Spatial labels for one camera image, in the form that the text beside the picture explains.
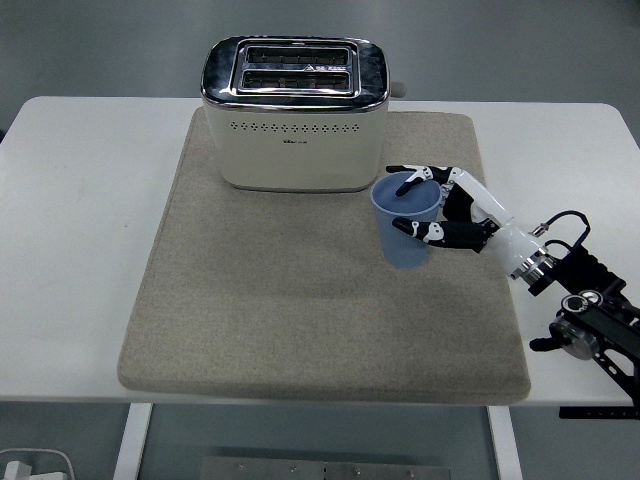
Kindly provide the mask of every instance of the gray wall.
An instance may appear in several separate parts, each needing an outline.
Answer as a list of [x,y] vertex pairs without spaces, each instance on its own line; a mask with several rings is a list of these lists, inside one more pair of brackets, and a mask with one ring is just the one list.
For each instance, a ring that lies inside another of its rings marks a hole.
[[38,95],[196,97],[233,35],[351,36],[409,100],[604,102],[640,139],[638,0],[0,2],[0,129]]

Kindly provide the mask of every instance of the robotic arm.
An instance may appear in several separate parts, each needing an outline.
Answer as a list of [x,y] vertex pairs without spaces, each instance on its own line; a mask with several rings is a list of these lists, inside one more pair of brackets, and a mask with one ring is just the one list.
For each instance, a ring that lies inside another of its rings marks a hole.
[[[401,171],[412,174],[396,195],[406,194],[421,182],[436,181],[442,190],[446,221],[412,222],[398,217],[393,220],[396,228],[436,247],[486,252],[512,279],[522,278],[534,296],[554,281],[560,283],[569,295],[549,325],[551,337],[534,339],[530,347],[541,352],[562,348],[581,360],[595,360],[640,408],[640,309],[622,295],[624,280],[582,246],[590,232],[585,215],[561,212],[525,233],[514,216],[468,172],[456,167],[387,167],[389,173]],[[565,215],[578,216],[585,224],[584,233],[573,245],[560,240],[543,243],[540,237]],[[550,255],[547,247],[552,243],[567,249],[565,257]],[[626,356],[634,365],[634,375],[625,374],[607,356],[607,350]]]

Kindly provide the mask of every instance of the black cable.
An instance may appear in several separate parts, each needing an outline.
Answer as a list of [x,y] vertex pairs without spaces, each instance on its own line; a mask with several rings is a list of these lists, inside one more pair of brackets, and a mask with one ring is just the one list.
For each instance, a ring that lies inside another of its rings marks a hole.
[[564,248],[571,251],[571,245],[569,245],[567,242],[564,242],[562,240],[555,240],[555,239],[549,240],[544,244],[545,247],[548,247],[549,245],[562,245]]
[[585,225],[585,229],[584,229],[584,232],[582,232],[582,235],[578,237],[578,239],[575,241],[572,247],[569,247],[567,243],[562,242],[561,240],[550,240],[547,243],[557,243],[562,245],[565,248],[568,248],[569,251],[571,251],[579,247],[580,245],[582,245],[582,242],[584,242],[585,238],[587,238],[587,235],[589,235],[589,233],[591,232],[591,225],[589,225],[589,220],[587,219],[587,216],[584,213],[578,212],[577,210],[565,210],[564,212],[557,213],[556,215],[551,217],[549,220],[547,220],[546,226],[548,227],[556,220],[562,217],[566,217],[567,215],[573,215],[575,217],[578,217],[580,220],[582,220],[582,223],[584,223]]

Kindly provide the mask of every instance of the toaster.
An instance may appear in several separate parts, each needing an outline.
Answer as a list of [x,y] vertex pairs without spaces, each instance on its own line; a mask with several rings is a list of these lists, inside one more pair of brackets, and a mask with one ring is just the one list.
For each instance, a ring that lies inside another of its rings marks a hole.
[[232,37],[201,80],[222,177],[237,188],[362,190],[376,177],[390,81],[366,40]]

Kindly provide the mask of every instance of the felt mat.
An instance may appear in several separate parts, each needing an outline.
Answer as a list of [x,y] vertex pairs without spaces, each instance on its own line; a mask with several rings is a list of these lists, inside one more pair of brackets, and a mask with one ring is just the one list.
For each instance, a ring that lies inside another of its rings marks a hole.
[[[463,115],[393,112],[386,164],[483,181]],[[382,256],[367,188],[238,190],[192,119],[120,355],[135,390],[219,397],[508,404],[530,388],[507,277],[484,255]]]

